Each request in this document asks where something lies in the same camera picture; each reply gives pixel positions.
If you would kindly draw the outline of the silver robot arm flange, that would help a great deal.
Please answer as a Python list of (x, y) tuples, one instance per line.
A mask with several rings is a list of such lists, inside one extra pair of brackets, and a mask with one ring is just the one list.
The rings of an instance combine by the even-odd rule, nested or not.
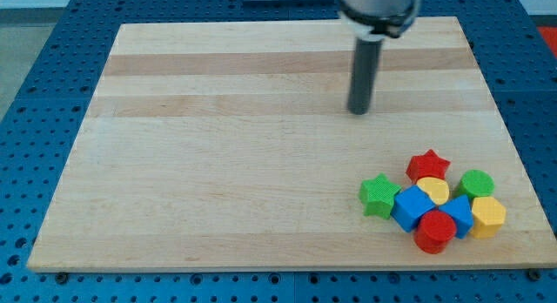
[(356, 38), (399, 38), (414, 23), (423, 0), (339, 0), (339, 16)]

